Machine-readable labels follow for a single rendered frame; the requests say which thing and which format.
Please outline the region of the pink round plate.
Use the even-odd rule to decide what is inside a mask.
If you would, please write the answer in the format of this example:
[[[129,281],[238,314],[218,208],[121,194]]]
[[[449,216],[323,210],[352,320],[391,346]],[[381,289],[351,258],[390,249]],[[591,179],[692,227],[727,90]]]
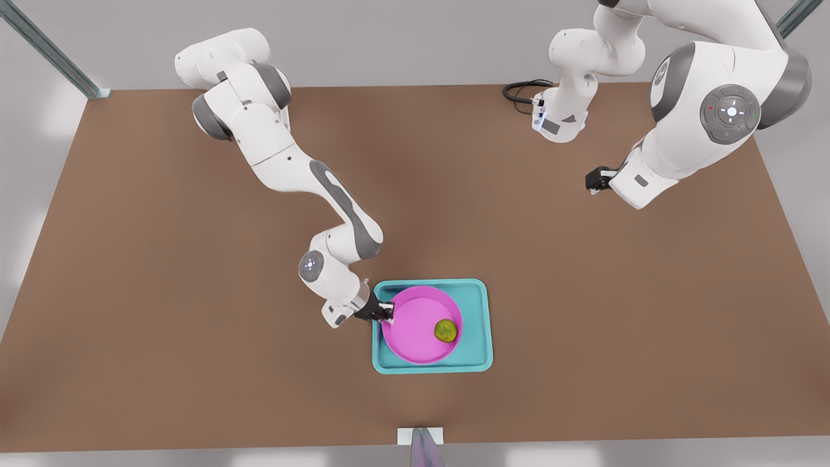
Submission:
[[[459,305],[436,287],[418,285],[403,289],[391,299],[394,319],[381,323],[381,335],[394,355],[414,365],[439,363],[456,350],[462,339],[464,324]],[[434,325],[451,319],[459,328],[456,342],[440,342],[434,337]]]

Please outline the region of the teal rectangular tray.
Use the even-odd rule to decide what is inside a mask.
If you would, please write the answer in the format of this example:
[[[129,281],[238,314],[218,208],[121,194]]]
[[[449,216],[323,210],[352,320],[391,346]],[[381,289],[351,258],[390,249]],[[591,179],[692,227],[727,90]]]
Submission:
[[[492,365],[494,352],[490,331],[489,303],[485,284],[474,278],[382,281],[374,292],[382,302],[391,302],[396,293],[426,285],[446,292],[459,305],[464,331],[459,346],[439,363],[414,365],[392,353],[381,335],[381,323],[372,329],[372,364],[380,374],[448,374],[483,372]]]

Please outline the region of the silver frame post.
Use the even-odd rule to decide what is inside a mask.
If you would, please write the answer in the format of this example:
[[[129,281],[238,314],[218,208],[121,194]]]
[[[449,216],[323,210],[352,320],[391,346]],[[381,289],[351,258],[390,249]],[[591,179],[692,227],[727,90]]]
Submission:
[[[824,0],[796,0],[776,23],[776,29],[782,38],[788,38]]]
[[[87,77],[12,0],[0,0],[0,18],[65,77],[87,99],[107,99],[112,94]]]
[[[404,427],[397,429],[398,446],[410,446],[410,467],[447,467],[439,446],[444,444],[442,427]]]

